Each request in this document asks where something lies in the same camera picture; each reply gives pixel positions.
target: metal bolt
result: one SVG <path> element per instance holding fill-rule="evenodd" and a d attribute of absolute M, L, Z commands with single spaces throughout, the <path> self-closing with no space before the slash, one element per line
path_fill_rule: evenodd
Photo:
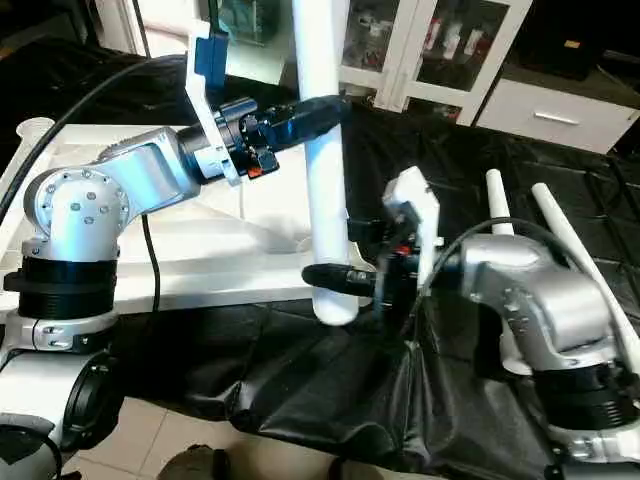
<path fill-rule="evenodd" d="M 520 310 L 520 305 L 516 302 L 505 303 L 504 308 L 506 308 L 509 312 L 514 313 Z"/>

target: black cloth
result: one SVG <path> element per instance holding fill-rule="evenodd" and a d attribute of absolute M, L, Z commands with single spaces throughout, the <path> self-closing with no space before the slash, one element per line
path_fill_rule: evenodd
<path fill-rule="evenodd" d="M 17 145 L 11 132 L 19 121 L 59 116 L 132 61 L 58 42 L 0 61 L 2 91 L 13 100 L 0 131 L 5 161 Z M 190 124 L 183 72 L 181 63 L 139 72 L 77 121 Z M 244 95 L 261 107 L 294 98 L 278 87 L 229 78 L 226 98 Z M 526 219 L 540 220 L 529 189 L 546 182 L 637 326 L 640 166 L 362 106 L 344 126 L 344 147 L 353 218 L 381 217 L 386 183 L 418 165 L 440 201 L 447 242 L 488 217 L 487 169 L 502 171 L 512 214 Z M 361 247 L 375 258 L 377 245 Z M 496 319 L 448 294 L 437 295 L 430 309 L 429 321 L 421 318 L 405 338 L 368 311 L 348 327 L 323 326 L 308 301 L 129 315 L 115 351 L 125 361 L 130 395 L 228 419 L 246 432 L 399 471 L 542 478 L 549 449 L 515 394 L 530 386 L 478 375 L 497 358 L 495 344 L 482 348 Z"/>

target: black cable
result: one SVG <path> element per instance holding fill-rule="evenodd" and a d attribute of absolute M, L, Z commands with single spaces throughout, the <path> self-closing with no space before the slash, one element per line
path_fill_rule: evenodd
<path fill-rule="evenodd" d="M 584 264 L 584 262 L 575 253 L 573 253 L 573 250 L 571 250 L 562 240 L 560 240 L 558 237 L 556 237 L 553 233 L 551 233 L 546 228 L 541 227 L 537 223 L 530 222 L 528 220 L 523 220 L 521 218 L 513 218 L 513 217 L 492 218 L 489 220 L 485 220 L 484 222 L 480 222 L 474 225 L 473 227 L 465 230 L 460 236 L 458 236 L 453 242 L 451 242 L 451 244 L 445 249 L 442 255 L 440 255 L 440 257 L 438 258 L 438 261 L 433 266 L 433 270 L 431 270 L 431 272 L 425 279 L 422 285 L 422 288 L 420 289 L 420 293 L 418 294 L 418 297 L 416 298 L 413 304 L 413 307 L 411 308 L 411 313 L 409 314 L 410 319 L 415 317 L 416 313 L 418 312 L 418 309 L 422 304 L 422 301 L 424 300 L 425 297 L 429 295 L 433 280 L 440 273 L 442 268 L 445 266 L 449 257 L 451 257 L 451 255 L 453 255 L 453 253 L 460 248 L 460 245 L 462 245 L 462 242 L 464 242 L 471 235 L 480 233 L 482 230 L 492 225 L 499 225 L 503 223 L 511 223 L 513 225 L 523 227 L 525 230 L 528 230 L 529 233 L 532 234 L 532 236 L 538 237 L 537 240 L 540 240 L 547 247 L 553 248 L 556 251 L 560 251 L 569 260 L 571 260 L 582 273 L 584 273 L 585 275 L 591 278 L 591 275 L 588 273 L 589 270 L 587 266 Z M 405 326 L 401 330 L 401 333 L 403 334 L 406 333 L 407 327 L 411 323 L 412 322 L 409 321 L 408 324 L 405 324 Z"/>
<path fill-rule="evenodd" d="M 149 259 L 151 260 L 151 268 L 153 268 L 153 306 L 152 312 L 157 312 L 160 306 L 160 266 L 158 265 L 158 258 L 156 257 L 156 251 L 153 248 L 153 241 L 151 240 L 151 231 L 149 230 L 149 217 L 147 214 L 142 215 L 142 231 L 144 232 L 144 241 L 147 243 L 147 250 L 149 251 Z"/>
<path fill-rule="evenodd" d="M 35 428 L 25 427 L 24 425 L 0 425 L 0 432 L 16 432 L 22 433 L 25 435 L 29 435 L 35 440 L 38 440 L 43 445 L 49 447 L 51 450 L 51 454 L 53 455 L 53 460 L 56 462 L 56 476 L 57 480 L 62 478 L 62 454 L 60 453 L 60 449 L 55 444 L 48 435 L 39 432 Z"/>
<path fill-rule="evenodd" d="M 147 31 L 144 29 L 144 22 L 142 21 L 142 13 L 140 13 L 140 4 L 138 3 L 138 0 L 133 0 L 133 11 L 136 14 L 136 21 L 138 22 L 138 28 L 140 29 L 140 35 L 142 36 L 144 55 L 147 58 L 151 58 L 151 50 L 149 50 L 149 41 L 147 40 Z"/>
<path fill-rule="evenodd" d="M 220 30 L 220 12 L 218 11 L 218 0 L 209 1 L 209 36 L 219 33 Z"/>
<path fill-rule="evenodd" d="M 147 32 L 144 29 L 144 23 L 142 22 L 142 14 L 140 13 L 138 0 L 133 0 L 133 8 L 136 12 L 136 19 L 138 20 L 140 33 L 142 34 L 142 43 L 144 44 L 145 54 L 147 58 L 151 58 L 149 42 L 147 41 Z M 149 229 L 149 217 L 146 213 L 142 214 L 142 233 L 144 235 L 144 242 L 147 244 L 147 252 L 149 253 L 149 260 L 151 261 L 151 268 L 153 269 L 153 306 L 151 307 L 151 311 L 157 312 L 160 306 L 160 265 L 158 265 L 156 250 L 153 248 L 151 230 Z"/>
<path fill-rule="evenodd" d="M 121 80 L 123 77 L 126 77 L 130 73 L 148 65 L 169 63 L 178 59 L 184 60 L 184 55 L 167 55 L 164 57 L 150 58 L 143 62 L 130 65 L 127 68 L 120 70 L 119 72 L 104 80 L 93 90 L 87 93 L 84 97 L 82 97 L 82 99 L 80 99 L 73 107 L 67 110 L 67 112 L 62 115 L 62 117 L 60 117 L 60 119 L 49 130 L 47 130 L 47 132 L 40 138 L 40 140 L 38 140 L 36 145 L 24 159 L 20 167 L 18 167 L 18 170 L 11 180 L 6 193 L 0 200 L 0 223 L 2 223 L 7 216 L 9 207 L 11 207 L 11 202 L 13 202 L 13 199 L 18 193 L 22 182 L 24 182 L 24 179 L 27 177 L 29 170 L 31 170 L 31 167 L 33 167 L 33 164 L 35 163 L 37 158 L 40 156 L 40 154 L 42 154 L 44 149 L 47 148 L 47 146 L 60 132 L 60 130 L 62 130 L 64 126 L 69 123 L 70 120 L 74 119 L 78 114 L 80 114 L 87 107 L 87 105 L 95 100 L 95 98 L 98 97 L 101 93 L 103 93 L 109 87 L 113 86 L 115 83 L 117 83 L 119 80 Z"/>

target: white platform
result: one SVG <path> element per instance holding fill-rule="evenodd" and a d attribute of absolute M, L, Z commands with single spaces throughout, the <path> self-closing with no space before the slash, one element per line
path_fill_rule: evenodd
<path fill-rule="evenodd" d="M 17 166 L 52 122 L 31 119 L 17 129 L 23 138 L 0 178 L 0 195 Z M 52 168 L 92 162 L 109 144 L 155 126 L 68 125 L 43 153 L 0 225 L 0 276 L 21 264 L 20 244 L 34 227 L 22 201 L 29 181 Z M 304 147 L 278 153 L 280 170 L 232 189 L 226 181 L 201 195 L 156 212 L 149 223 L 160 263 L 164 310 L 310 298 L 300 276 L 312 263 Z M 153 272 L 140 220 L 120 237 L 116 308 L 149 311 Z M 352 263 L 366 266 L 352 245 Z M 0 311 L 17 306 L 18 295 L 0 292 Z"/>

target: white pvc pipe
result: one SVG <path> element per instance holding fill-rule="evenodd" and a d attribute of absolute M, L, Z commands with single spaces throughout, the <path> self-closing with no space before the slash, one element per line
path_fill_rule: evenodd
<path fill-rule="evenodd" d="M 492 168 L 486 173 L 485 178 L 491 218 L 510 217 L 509 202 L 507 202 L 500 170 Z M 510 223 L 493 225 L 491 231 L 494 235 L 514 235 L 513 225 Z M 516 344 L 511 327 L 504 318 L 502 319 L 502 335 L 500 336 L 500 358 L 502 366 L 509 372 L 516 375 L 531 375 L 531 368 L 522 359 L 522 353 Z"/>
<path fill-rule="evenodd" d="M 337 54 L 341 48 L 336 47 L 338 35 L 334 32 L 333 12 L 330 0 L 293 0 L 301 100 L 338 94 Z M 307 142 L 305 151 L 314 261 L 348 264 L 340 126 Z M 312 298 L 315 314 L 320 321 L 329 325 L 344 325 L 358 313 L 357 297 L 314 288 Z"/>
<path fill-rule="evenodd" d="M 609 288 L 607 281 L 598 270 L 595 262 L 589 255 L 589 252 L 582 244 L 580 237 L 569 223 L 569 220 L 564 215 L 564 212 L 556 202 L 553 194 L 549 190 L 546 184 L 537 183 L 531 189 L 533 196 L 535 197 L 542 213 L 544 215 L 549 228 L 560 240 L 565 242 L 569 248 L 576 254 L 582 262 L 586 265 L 589 274 L 593 279 L 598 282 L 605 295 L 609 308 L 613 315 L 613 319 L 616 323 L 616 327 L 622 342 L 622 347 L 625 349 L 623 352 L 624 358 L 629 363 L 629 368 L 636 374 L 640 374 L 640 339 L 636 334 L 631 322 L 624 313 L 624 310 L 618 303 L 615 295 Z"/>
<path fill-rule="evenodd" d="M 492 168 L 486 173 L 485 177 L 487 179 L 489 213 L 491 214 L 491 218 L 510 217 L 509 203 L 507 202 L 507 195 L 504 192 L 500 170 Z M 513 225 L 510 223 L 493 225 L 491 231 L 497 235 L 513 235 Z"/>

